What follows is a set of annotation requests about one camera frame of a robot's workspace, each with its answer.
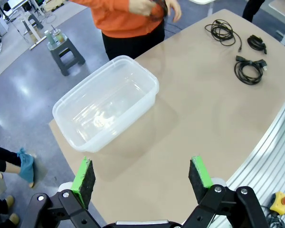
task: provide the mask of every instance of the blue cloth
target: blue cloth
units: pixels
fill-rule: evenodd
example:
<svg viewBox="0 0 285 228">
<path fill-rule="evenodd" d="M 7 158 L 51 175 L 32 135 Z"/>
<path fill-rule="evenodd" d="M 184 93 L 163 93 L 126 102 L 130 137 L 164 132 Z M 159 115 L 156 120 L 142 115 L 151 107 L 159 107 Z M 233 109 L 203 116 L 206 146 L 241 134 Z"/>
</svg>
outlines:
<svg viewBox="0 0 285 228">
<path fill-rule="evenodd" d="M 17 156 L 20 157 L 21 160 L 21 170 L 19 176 L 25 179 L 28 183 L 34 182 L 34 170 L 33 170 L 33 163 L 34 158 L 25 153 L 23 148 L 17 153 Z"/>
</svg>

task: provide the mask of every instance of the orange sweater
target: orange sweater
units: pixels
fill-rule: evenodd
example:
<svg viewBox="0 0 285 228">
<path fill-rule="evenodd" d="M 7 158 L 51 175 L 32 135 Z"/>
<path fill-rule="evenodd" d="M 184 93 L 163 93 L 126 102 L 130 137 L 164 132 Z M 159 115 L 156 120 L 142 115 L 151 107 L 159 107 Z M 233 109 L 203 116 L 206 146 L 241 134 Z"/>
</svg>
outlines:
<svg viewBox="0 0 285 228">
<path fill-rule="evenodd" d="M 152 32 L 160 21 L 129 12 L 129 0 L 72 0 L 91 8 L 94 23 L 102 32 L 113 38 L 129 38 Z M 162 9 L 156 5 L 153 15 L 162 15 Z"/>
</svg>

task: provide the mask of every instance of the plastic container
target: plastic container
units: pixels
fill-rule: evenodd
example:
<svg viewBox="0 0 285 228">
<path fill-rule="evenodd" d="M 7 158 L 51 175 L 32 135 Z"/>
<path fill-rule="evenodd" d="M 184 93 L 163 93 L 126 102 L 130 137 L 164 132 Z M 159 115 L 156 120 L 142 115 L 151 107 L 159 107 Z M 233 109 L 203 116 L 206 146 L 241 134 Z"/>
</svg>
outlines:
<svg viewBox="0 0 285 228">
<path fill-rule="evenodd" d="M 65 94 L 53 116 L 75 150 L 97 152 L 148 111 L 158 91 L 153 74 L 119 56 Z"/>
</svg>

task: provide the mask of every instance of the black trousers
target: black trousers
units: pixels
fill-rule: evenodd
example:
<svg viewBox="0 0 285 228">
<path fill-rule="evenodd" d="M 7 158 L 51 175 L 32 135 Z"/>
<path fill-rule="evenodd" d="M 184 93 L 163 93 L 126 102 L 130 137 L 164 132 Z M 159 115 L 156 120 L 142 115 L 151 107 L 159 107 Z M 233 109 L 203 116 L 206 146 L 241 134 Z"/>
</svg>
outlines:
<svg viewBox="0 0 285 228">
<path fill-rule="evenodd" d="M 109 59 L 126 55 L 136 58 L 161 43 L 165 38 L 164 21 L 151 33 L 131 38 L 112 38 L 103 34 L 105 52 Z"/>
<path fill-rule="evenodd" d="M 6 200 L 0 200 L 0 214 L 7 214 L 8 213 L 8 205 Z M 15 224 L 12 223 L 9 219 L 5 222 L 0 223 L 0 228 L 15 228 Z"/>
<path fill-rule="evenodd" d="M 0 172 L 5 172 L 6 162 L 21 166 L 21 159 L 16 153 L 10 152 L 0 147 Z"/>
<path fill-rule="evenodd" d="M 258 12 L 265 0 L 249 0 L 243 12 L 243 18 L 252 22 L 253 16 Z"/>
</svg>

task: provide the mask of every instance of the person's left hand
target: person's left hand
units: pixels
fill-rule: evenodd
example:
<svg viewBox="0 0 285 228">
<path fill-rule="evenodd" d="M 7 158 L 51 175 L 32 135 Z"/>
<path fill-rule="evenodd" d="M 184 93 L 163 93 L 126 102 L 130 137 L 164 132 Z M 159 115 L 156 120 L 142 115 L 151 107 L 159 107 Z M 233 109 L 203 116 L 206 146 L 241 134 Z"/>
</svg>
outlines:
<svg viewBox="0 0 285 228">
<path fill-rule="evenodd" d="M 171 15 L 171 8 L 174 9 L 175 15 L 173 18 L 173 22 L 177 22 L 181 18 L 181 6 L 177 2 L 177 0 L 165 0 L 168 8 L 168 15 Z"/>
</svg>

